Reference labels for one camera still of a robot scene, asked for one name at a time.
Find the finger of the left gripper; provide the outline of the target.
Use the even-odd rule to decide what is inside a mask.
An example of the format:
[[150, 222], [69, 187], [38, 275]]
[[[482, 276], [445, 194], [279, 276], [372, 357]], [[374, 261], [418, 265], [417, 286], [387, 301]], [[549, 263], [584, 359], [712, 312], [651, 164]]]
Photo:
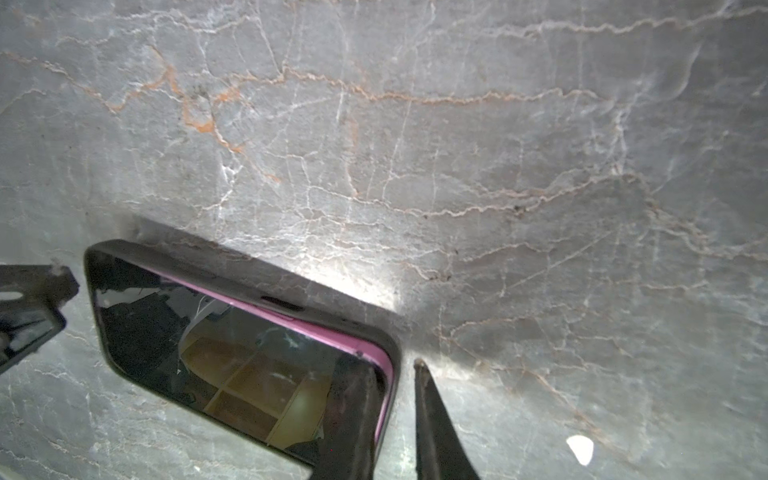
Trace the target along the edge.
[[79, 292], [63, 265], [1, 267], [1, 371], [6, 372], [66, 327], [60, 308]]

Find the purple-edged phone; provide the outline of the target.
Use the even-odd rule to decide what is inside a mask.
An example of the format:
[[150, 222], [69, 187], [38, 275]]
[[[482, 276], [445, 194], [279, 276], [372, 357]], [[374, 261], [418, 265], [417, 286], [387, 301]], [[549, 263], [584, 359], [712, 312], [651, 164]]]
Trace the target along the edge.
[[116, 258], [91, 265], [88, 285], [119, 374], [299, 462], [318, 462], [357, 374], [373, 375], [376, 421], [388, 410], [394, 366], [369, 340]]

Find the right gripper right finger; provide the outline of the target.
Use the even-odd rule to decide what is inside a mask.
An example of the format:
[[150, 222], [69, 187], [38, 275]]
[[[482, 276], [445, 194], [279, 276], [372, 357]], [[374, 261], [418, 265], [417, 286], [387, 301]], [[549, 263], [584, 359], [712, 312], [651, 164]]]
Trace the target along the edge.
[[479, 480], [423, 359], [414, 361], [414, 373], [417, 477]]

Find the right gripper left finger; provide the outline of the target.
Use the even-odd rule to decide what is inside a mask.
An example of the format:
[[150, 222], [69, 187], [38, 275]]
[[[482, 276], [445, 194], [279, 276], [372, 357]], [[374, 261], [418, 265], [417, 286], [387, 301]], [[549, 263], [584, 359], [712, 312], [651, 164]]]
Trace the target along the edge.
[[384, 389], [376, 368], [359, 357], [340, 359], [330, 389], [331, 415], [313, 479], [371, 479]]

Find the black case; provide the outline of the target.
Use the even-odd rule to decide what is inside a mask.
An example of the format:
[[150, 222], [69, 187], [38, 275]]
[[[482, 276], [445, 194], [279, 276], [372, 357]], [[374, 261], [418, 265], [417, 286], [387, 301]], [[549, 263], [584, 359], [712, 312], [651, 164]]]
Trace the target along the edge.
[[[350, 333], [356, 337], [369, 340], [374, 344], [380, 346], [384, 352], [390, 357], [394, 366], [394, 377], [392, 380], [391, 396], [387, 412], [384, 414], [382, 422], [378, 423], [377, 435], [376, 435], [376, 452], [380, 449], [381, 438], [386, 430], [386, 426], [391, 413], [391, 406], [396, 394], [397, 382], [400, 376], [401, 366], [401, 353], [395, 340], [386, 332], [374, 326], [360, 323], [339, 315], [335, 315], [316, 307], [312, 307], [306, 304], [295, 303], [288, 298], [277, 295], [273, 290], [263, 290], [252, 284], [246, 283], [240, 279], [237, 279], [231, 274], [227, 274], [221, 270], [208, 268], [192, 262], [190, 260], [179, 259], [173, 257], [160, 250], [139, 244], [130, 242], [127, 240], [108, 240], [103, 241], [89, 247], [84, 254], [84, 273], [87, 280], [87, 288], [90, 296], [90, 303], [92, 306], [93, 314], [94, 308], [90, 295], [88, 285], [88, 269], [91, 265], [100, 264], [106, 261], [108, 258], [116, 258], [128, 263], [137, 265], [139, 267], [154, 271], [162, 276], [173, 278], [178, 282], [188, 282], [195, 286], [204, 287], [216, 294], [223, 294], [232, 297], [237, 300], [243, 301], [249, 307], [262, 307], [271, 313], [286, 314], [295, 319], [305, 321], [312, 325], [326, 327], [334, 331], [342, 333]], [[104, 348], [101, 343], [101, 337], [97, 328], [100, 344], [105, 355]], [[116, 372], [120, 377], [129, 381], [124, 376], [119, 374], [109, 363], [107, 357], [106, 361], [108, 365]], [[138, 384], [131, 382], [140, 388], [157, 395]], [[189, 411], [190, 413], [211, 422], [214, 425], [222, 427], [244, 439], [252, 441], [260, 446], [270, 449], [281, 456], [288, 457], [298, 463], [296, 459], [283, 454], [280, 451], [274, 450], [261, 443], [258, 443], [244, 435], [237, 433], [236, 431], [227, 428], [207, 417], [204, 417], [194, 411], [191, 411], [175, 402], [169, 401], [181, 408]]]

